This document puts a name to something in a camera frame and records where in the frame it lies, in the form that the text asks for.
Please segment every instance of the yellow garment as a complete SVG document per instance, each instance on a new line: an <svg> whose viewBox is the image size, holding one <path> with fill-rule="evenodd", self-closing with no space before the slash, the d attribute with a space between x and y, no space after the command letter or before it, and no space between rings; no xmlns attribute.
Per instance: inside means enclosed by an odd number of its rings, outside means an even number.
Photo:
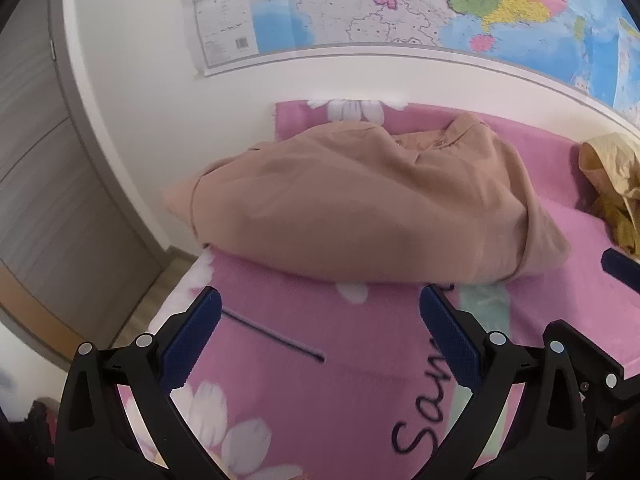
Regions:
<svg viewBox="0 0 640 480"><path fill-rule="evenodd" d="M600 197L591 213L613 230L615 242L640 256L640 145L629 137L609 134L580 147L578 166Z"/></svg>

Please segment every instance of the map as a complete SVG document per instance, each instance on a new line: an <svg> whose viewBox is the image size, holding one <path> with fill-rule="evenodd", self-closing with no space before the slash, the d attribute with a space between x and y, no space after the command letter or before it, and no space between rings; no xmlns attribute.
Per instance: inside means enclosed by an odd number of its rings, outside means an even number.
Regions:
<svg viewBox="0 0 640 480"><path fill-rule="evenodd" d="M312 46L439 46L537 70L640 126L640 33L621 0L192 2L209 73Z"/></svg>

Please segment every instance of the gray wooden door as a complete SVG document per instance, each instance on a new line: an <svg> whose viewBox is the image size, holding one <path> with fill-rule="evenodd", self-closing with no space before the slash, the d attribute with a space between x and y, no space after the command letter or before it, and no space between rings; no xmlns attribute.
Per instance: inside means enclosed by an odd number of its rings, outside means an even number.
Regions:
<svg viewBox="0 0 640 480"><path fill-rule="evenodd" d="M161 264L74 129L48 31L47 0L21 0L0 32L0 265L71 332L104 348Z"/></svg>

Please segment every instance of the silver screw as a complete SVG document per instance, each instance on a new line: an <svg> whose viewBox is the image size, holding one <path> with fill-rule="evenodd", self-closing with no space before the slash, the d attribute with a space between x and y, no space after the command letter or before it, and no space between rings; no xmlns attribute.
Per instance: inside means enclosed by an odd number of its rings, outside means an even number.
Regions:
<svg viewBox="0 0 640 480"><path fill-rule="evenodd" d="M549 346L556 354L564 352L564 345L559 341L552 341Z"/></svg>
<svg viewBox="0 0 640 480"><path fill-rule="evenodd" d="M139 335L136 338L136 346L139 346L140 348L144 348L146 346L149 346L152 342L153 342L153 337L151 336L151 334L142 334Z"/></svg>
<svg viewBox="0 0 640 480"><path fill-rule="evenodd" d="M605 384L609 388L615 388L616 384L618 384L618 378L614 374L609 374L606 379L604 379Z"/></svg>
<svg viewBox="0 0 640 480"><path fill-rule="evenodd" d="M78 353L80 355L87 355L94 346L91 343L82 343L78 347Z"/></svg>
<svg viewBox="0 0 640 480"><path fill-rule="evenodd" d="M491 341L494 345L502 346L507 342L507 336L505 336L502 332L491 332L489 334L489 341Z"/></svg>
<svg viewBox="0 0 640 480"><path fill-rule="evenodd" d="M598 442L596 444L596 449L602 453L605 449L607 449L607 447L609 447L609 435L604 433L599 439Z"/></svg>

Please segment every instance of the bed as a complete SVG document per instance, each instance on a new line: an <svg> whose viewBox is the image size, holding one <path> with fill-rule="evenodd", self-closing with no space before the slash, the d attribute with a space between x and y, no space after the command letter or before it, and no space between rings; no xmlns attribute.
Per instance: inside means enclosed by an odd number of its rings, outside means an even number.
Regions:
<svg viewBox="0 0 640 480"><path fill-rule="evenodd" d="M283 102L276 138L343 118L376 122L391 134L434 130L459 113L372 101ZM637 374L640 302L600 269L612 244L604 223L585 213L594 191L578 170L578 146L479 116L516 146L573 254L538 276L456 285L450 299L518 344L542 346L546 324L564 319L617 359L626 376ZM470 398L419 318L419 284L315 282L207 247L149 331L187 309L206 285L219 290L226 316L172 399L231 478L412 478ZM499 450L519 393L514 387L483 460ZM161 462L127 392L124 399L145 454Z"/></svg>

